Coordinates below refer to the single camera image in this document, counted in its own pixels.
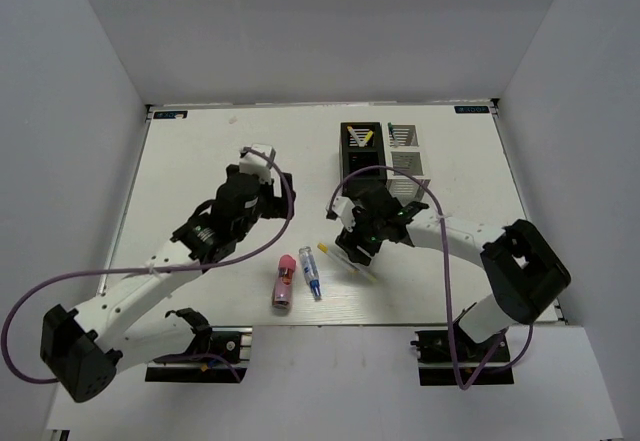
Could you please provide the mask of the yellow capped white marker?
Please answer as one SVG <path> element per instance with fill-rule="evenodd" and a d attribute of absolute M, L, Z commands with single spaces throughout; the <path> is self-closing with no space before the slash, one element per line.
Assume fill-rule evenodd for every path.
<path fill-rule="evenodd" d="M 347 126 L 348 143 L 350 146 L 365 147 L 367 144 L 366 138 L 369 133 L 367 128 L 356 127 L 354 125 Z"/>

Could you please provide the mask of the green capped pen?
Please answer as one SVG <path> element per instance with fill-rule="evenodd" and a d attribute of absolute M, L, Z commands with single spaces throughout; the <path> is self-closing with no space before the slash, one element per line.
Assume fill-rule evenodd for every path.
<path fill-rule="evenodd" d="M 395 148 L 399 148 L 401 146 L 401 142 L 396 133 L 396 126 L 393 123 L 388 124 L 388 131 L 389 131 L 389 136 L 390 136 L 391 142 L 393 143 L 393 146 Z"/>

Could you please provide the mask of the yellow white pen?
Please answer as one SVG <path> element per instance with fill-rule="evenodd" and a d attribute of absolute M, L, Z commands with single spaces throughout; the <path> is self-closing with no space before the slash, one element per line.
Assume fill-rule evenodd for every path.
<path fill-rule="evenodd" d="M 367 146 L 368 143 L 372 140 L 373 136 L 374 136 L 374 131 L 369 130 L 363 140 L 363 146 Z"/>

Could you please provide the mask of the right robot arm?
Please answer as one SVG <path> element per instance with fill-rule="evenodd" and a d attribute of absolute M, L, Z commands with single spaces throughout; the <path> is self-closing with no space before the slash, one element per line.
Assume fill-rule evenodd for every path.
<path fill-rule="evenodd" d="M 389 241 L 440 250 L 482 268 L 491 293 L 454 322 L 453 351 L 472 360 L 488 340 L 514 325 L 531 325 L 571 283 L 571 275 L 539 230 L 518 219 L 505 227 L 445 217 L 427 203 L 406 205 L 379 185 L 327 209 L 343 229 L 336 238 L 350 261 L 367 266 Z"/>

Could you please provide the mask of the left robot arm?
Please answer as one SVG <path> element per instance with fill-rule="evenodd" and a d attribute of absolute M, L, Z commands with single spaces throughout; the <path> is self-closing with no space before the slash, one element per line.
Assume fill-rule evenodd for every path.
<path fill-rule="evenodd" d="M 169 310 L 157 332 L 136 323 L 182 286 L 238 263 L 237 246 L 262 220 L 294 216 L 290 173 L 244 156 L 226 169 L 213 198 L 200 203 L 154 255 L 105 294 L 73 308 L 57 304 L 43 318 L 40 357 L 67 394 L 87 402 L 117 374 L 162 357 L 199 360 L 211 348 L 208 321 L 192 308 Z"/>

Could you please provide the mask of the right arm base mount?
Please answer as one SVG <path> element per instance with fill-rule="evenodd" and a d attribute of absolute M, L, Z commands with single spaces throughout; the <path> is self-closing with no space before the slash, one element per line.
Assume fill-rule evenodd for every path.
<path fill-rule="evenodd" d="M 456 355 L 459 363 L 458 372 L 463 384 L 467 384 L 481 361 L 491 351 L 496 341 L 500 343 L 492 352 L 474 386 L 513 385 L 514 375 L 508 364 L 511 352 L 504 335 L 492 336 L 480 345 L 467 345 L 462 336 L 456 336 Z M 417 355 L 419 383 L 422 387 L 456 387 L 454 366 L 449 347 L 446 329 L 428 329 L 416 331 L 410 342 L 411 349 Z"/>

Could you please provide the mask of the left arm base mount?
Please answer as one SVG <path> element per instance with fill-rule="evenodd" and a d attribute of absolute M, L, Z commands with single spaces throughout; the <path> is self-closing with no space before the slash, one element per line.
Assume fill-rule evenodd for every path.
<path fill-rule="evenodd" d="M 253 330 L 213 327 L 190 345 L 147 365 L 149 383 L 239 384 L 249 367 Z"/>

